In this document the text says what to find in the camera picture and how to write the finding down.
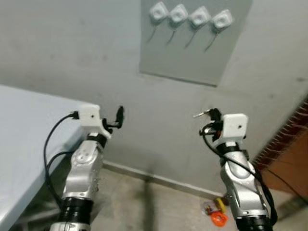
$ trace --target silver robotic arm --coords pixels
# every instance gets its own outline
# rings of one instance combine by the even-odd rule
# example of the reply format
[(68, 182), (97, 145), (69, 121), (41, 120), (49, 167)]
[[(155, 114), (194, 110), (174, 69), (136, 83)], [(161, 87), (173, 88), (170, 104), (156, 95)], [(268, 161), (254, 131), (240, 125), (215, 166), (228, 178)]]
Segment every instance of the silver robotic arm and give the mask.
[[(261, 175), (249, 162), (248, 155), (239, 145), (246, 136), (248, 117), (244, 114), (222, 116), (220, 111), (210, 109), (198, 116), (208, 115), (211, 122), (200, 130), (207, 146), (220, 156), (220, 176), (227, 189), (227, 198), (232, 215), (240, 231), (272, 231), (277, 220), (272, 196)], [(213, 146), (207, 140), (212, 136)], [(264, 194), (269, 198), (271, 218), (264, 203), (262, 194), (257, 187), (256, 176), (261, 183)]]
[(112, 128), (121, 128), (124, 108), (120, 107), (116, 121), (107, 123), (100, 117), (98, 105), (84, 105), (78, 111), (87, 137), (71, 157), (71, 170), (66, 178), (60, 215), (50, 231), (90, 231), (90, 215), (98, 176), (103, 166), (103, 149), (111, 138)]

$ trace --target black cable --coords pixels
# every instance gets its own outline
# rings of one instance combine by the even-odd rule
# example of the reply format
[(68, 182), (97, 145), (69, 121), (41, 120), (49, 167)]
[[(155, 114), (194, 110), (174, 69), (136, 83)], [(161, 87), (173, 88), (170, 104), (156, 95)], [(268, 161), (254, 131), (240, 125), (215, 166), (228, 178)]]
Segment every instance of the black cable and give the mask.
[(188, 41), (188, 43), (186, 43), (185, 48), (188, 48), (188, 46), (191, 44), (191, 42), (193, 41), (194, 36), (196, 35), (197, 30), (193, 32), (191, 39)]
[(173, 37), (174, 37), (174, 35), (175, 35), (175, 32), (176, 32), (176, 30), (174, 29), (174, 30), (172, 31), (171, 37), (169, 38), (169, 40), (168, 40), (168, 42), (166, 43), (166, 45), (168, 45), (168, 44), (172, 41), (172, 39), (173, 39)]
[(48, 165), (47, 165), (47, 171), (48, 171), (48, 173), (49, 173), (49, 169), (50, 169), (52, 163), (54, 162), (54, 160), (55, 160), (56, 158), (58, 158), (58, 157), (61, 156), (61, 155), (70, 155), (70, 154), (73, 154), (73, 153), (74, 153), (74, 151), (69, 151), (69, 152), (60, 152), (60, 153), (54, 155), (54, 156), (51, 158), (51, 160), (49, 161)]
[(210, 42), (210, 44), (208, 44), (208, 46), (204, 49), (204, 52), (206, 52), (215, 42), (215, 40), (217, 39), (219, 32), (216, 32), (215, 36), (213, 37), (212, 41)]
[(154, 37), (154, 34), (156, 32), (156, 27), (157, 27), (157, 25), (154, 26), (153, 32), (152, 32), (151, 36), (148, 38), (147, 42), (150, 42), (152, 40), (152, 38)]
[(59, 197), (59, 195), (56, 193), (56, 191), (55, 191), (55, 189), (54, 189), (53, 183), (52, 183), (51, 178), (50, 178), (49, 170), (50, 170), (50, 167), (51, 167), (52, 163), (54, 162), (54, 160), (55, 160), (56, 158), (58, 158), (58, 157), (61, 156), (61, 155), (69, 155), (69, 154), (73, 154), (73, 153), (74, 153), (74, 151), (72, 151), (72, 152), (71, 152), (71, 151), (69, 151), (69, 152), (60, 152), (60, 153), (54, 155), (54, 156), (51, 158), (51, 160), (49, 161), (49, 163), (47, 164), (47, 168), (46, 168), (46, 169), (47, 169), (47, 174), (48, 174), (48, 178), (49, 178), (49, 183), (47, 184), (47, 182), (46, 182), (46, 185), (48, 185), (49, 188), (52, 188), (52, 189), (53, 189), (54, 194), (52, 193), (52, 195), (53, 195), (53, 197), (54, 197), (55, 200), (58, 200), (58, 202), (60, 202), (60, 204), (61, 204), (61, 198)]
[(47, 145), (48, 142), (51, 138), (51, 135), (53, 134), (53, 132), (55, 131), (55, 129), (66, 119), (68, 118), (78, 118), (78, 113), (77, 112), (72, 112), (66, 116), (64, 116), (63, 118), (61, 118), (51, 129), (51, 131), (49, 132), (46, 141), (44, 143), (44, 149), (43, 149), (43, 157), (44, 157), (44, 168), (45, 168), (45, 180), (46, 180), (46, 186), (48, 188), (48, 190), (50, 191), (50, 193), (52, 194), (52, 196), (54, 197), (57, 205), (60, 207), (61, 206), (61, 198), (57, 195), (52, 183), (51, 183), (51, 179), (50, 179), (50, 175), (49, 172), (47, 170)]
[(253, 171), (251, 171), (248, 167), (246, 167), (245, 165), (221, 154), (219, 151), (217, 151), (215, 148), (213, 148), (210, 143), (208, 142), (205, 134), (202, 135), (203, 137), (203, 140), (205, 142), (205, 144), (208, 146), (208, 148), (214, 152), (216, 155), (218, 155), (220, 158), (223, 158), (225, 159), (226, 161), (230, 161), (232, 163), (235, 163), (237, 164), (238, 166), (242, 167), (243, 169), (245, 169), (247, 172), (249, 172), (251, 175), (253, 175), (261, 184), (261, 187), (262, 187), (262, 190), (263, 190), (263, 193), (264, 193), (264, 196), (267, 200), (267, 202), (269, 203), (269, 206), (270, 206), (270, 224), (271, 226), (274, 226), (274, 224), (277, 222), (277, 219), (278, 219), (278, 215), (277, 215), (277, 211), (275, 209), (275, 203), (274, 203), (274, 199), (270, 193), (270, 190), (269, 188), (266, 186), (266, 184), (263, 182), (263, 179), (262, 179), (262, 176), (260, 174), (260, 172), (257, 171), (257, 169), (255, 168), (255, 171), (256, 173), (254, 173)]
[(278, 179), (280, 179), (283, 183), (285, 183), (285, 185), (288, 186), (289, 189), (292, 190), (292, 192), (294, 192), (306, 205), (308, 205), (308, 201), (301, 194), (299, 194), (290, 184), (288, 184), (284, 179), (282, 179), (280, 176), (278, 176), (276, 173), (270, 171), (269, 169), (267, 169), (267, 171), (270, 172), (275, 177), (277, 177)]

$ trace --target red object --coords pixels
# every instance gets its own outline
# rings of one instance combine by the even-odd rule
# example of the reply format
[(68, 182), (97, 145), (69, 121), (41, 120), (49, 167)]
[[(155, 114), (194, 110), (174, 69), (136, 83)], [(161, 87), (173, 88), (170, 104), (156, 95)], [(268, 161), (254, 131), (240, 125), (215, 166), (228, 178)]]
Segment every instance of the red object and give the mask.
[(218, 211), (211, 214), (211, 219), (216, 226), (224, 227), (229, 218)]

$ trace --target yellow object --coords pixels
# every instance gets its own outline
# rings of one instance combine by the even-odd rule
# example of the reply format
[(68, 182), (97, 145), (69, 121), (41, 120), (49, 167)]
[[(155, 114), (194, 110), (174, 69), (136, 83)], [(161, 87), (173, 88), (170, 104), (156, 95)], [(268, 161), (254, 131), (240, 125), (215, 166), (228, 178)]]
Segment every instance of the yellow object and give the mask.
[(227, 212), (226, 206), (224, 205), (224, 203), (222, 202), (220, 198), (216, 198), (214, 201), (215, 201), (216, 207), (221, 211), (221, 213)]

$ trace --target white sensor housing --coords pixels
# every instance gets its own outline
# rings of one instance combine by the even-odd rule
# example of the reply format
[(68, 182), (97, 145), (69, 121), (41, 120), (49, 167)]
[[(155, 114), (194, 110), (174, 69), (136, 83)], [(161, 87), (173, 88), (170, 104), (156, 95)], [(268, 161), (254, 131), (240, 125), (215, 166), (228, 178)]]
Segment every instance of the white sensor housing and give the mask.
[(193, 27), (202, 27), (211, 19), (205, 6), (199, 7), (189, 16), (189, 20)]
[(187, 10), (183, 4), (177, 5), (170, 13), (169, 18), (175, 25), (184, 22), (188, 17)]
[(212, 22), (217, 30), (223, 30), (231, 26), (231, 24), (233, 23), (233, 18), (230, 11), (226, 9), (213, 17)]
[(168, 16), (168, 10), (161, 1), (150, 9), (150, 17), (156, 24), (161, 23)]

